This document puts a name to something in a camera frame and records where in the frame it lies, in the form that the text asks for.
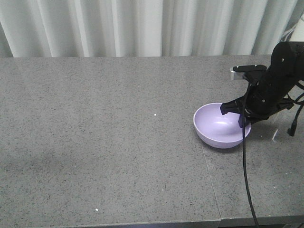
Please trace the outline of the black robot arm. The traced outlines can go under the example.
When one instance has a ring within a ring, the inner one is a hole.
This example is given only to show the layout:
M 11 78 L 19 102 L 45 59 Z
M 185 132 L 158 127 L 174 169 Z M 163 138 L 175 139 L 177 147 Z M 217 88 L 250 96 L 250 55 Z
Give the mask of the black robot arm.
M 223 103 L 221 113 L 243 115 L 245 121 L 240 120 L 239 125 L 266 120 L 297 102 L 286 96 L 304 79 L 304 44 L 280 42 L 272 52 L 269 67 L 247 65 L 232 70 L 248 81 L 248 89 L 242 97 Z

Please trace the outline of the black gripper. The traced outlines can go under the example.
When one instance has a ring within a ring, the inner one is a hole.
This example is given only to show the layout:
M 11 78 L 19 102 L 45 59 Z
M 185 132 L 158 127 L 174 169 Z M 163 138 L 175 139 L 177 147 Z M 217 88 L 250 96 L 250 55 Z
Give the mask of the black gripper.
M 275 74 L 266 71 L 262 74 L 258 85 L 250 89 L 246 104 L 243 98 L 222 103 L 222 115 L 228 113 L 240 114 L 238 124 L 240 128 L 267 120 L 270 116 L 294 105 L 285 96 L 295 85 L 295 76 L 292 74 Z

